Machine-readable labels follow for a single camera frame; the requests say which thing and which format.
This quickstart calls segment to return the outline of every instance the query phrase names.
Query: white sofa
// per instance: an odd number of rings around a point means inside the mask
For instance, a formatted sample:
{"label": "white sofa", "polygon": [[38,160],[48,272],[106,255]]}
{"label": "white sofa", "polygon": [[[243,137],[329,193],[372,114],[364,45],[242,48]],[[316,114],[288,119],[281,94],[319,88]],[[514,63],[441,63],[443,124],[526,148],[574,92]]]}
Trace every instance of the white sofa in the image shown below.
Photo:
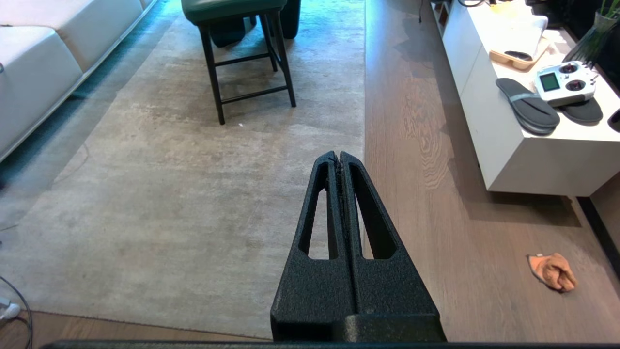
{"label": "white sofa", "polygon": [[0,161],[125,38],[156,0],[0,0]]}

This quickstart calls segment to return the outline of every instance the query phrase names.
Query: controller screen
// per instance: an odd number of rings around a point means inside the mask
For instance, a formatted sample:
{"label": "controller screen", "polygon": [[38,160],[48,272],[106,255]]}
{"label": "controller screen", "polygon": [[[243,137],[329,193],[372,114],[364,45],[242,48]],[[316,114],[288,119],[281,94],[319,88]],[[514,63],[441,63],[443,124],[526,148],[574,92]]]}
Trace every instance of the controller screen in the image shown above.
{"label": "controller screen", "polygon": [[560,88],[560,83],[557,80],[555,73],[549,73],[549,74],[541,75],[540,79],[541,79],[541,83],[542,83],[542,89],[545,92],[553,91],[555,89],[559,89]]}

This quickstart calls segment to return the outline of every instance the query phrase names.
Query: white tv stand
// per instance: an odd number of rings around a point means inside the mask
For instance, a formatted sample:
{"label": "white tv stand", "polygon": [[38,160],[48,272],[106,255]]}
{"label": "white tv stand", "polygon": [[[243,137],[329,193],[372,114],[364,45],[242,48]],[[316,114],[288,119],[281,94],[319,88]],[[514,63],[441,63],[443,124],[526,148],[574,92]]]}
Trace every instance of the white tv stand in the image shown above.
{"label": "white tv stand", "polygon": [[[513,2],[530,13],[523,0]],[[620,134],[607,124],[620,100],[603,78],[597,79],[595,94],[603,120],[580,125],[559,113],[560,124],[548,136],[523,130],[495,85],[497,78],[512,78],[535,91],[536,71],[560,63],[575,45],[567,32],[546,30],[551,46],[532,69],[520,71],[489,58],[497,15],[488,5],[463,7],[453,0],[445,9],[431,6],[487,190],[590,196],[620,172]]]}

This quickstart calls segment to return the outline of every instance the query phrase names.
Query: stool footrest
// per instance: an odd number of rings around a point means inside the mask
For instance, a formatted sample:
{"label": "stool footrest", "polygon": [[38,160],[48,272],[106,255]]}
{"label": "stool footrest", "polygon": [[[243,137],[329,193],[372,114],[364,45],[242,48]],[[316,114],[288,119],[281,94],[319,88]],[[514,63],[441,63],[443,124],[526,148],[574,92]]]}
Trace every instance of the stool footrest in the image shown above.
{"label": "stool footrest", "polygon": [[262,96],[264,94],[269,94],[269,93],[274,93],[274,92],[280,92],[280,91],[284,91],[286,89],[288,89],[287,86],[280,86],[280,87],[277,87],[277,88],[270,88],[270,89],[266,89],[266,90],[263,90],[263,91],[258,91],[258,92],[248,93],[248,94],[242,94],[241,96],[222,99],[222,104],[232,103],[232,102],[236,102],[236,101],[242,101],[244,99],[258,97],[258,96]]}
{"label": "stool footrest", "polygon": [[242,58],[235,58],[233,60],[217,62],[217,63],[215,63],[215,66],[223,66],[223,65],[235,64],[235,63],[239,63],[239,62],[257,60],[259,58],[268,58],[268,57],[269,57],[269,53],[261,53],[260,55],[254,55],[254,56],[248,56],[248,57],[242,57]]}

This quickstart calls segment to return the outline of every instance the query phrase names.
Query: vase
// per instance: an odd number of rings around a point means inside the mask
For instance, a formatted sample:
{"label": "vase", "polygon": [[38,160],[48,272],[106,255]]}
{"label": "vase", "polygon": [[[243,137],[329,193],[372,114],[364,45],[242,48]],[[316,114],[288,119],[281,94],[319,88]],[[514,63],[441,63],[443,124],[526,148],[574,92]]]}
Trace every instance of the vase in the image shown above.
{"label": "vase", "polygon": [[577,46],[566,55],[563,62],[580,61],[589,68],[594,67],[609,35],[617,24],[617,19],[605,17],[597,11],[592,28],[579,40]]}

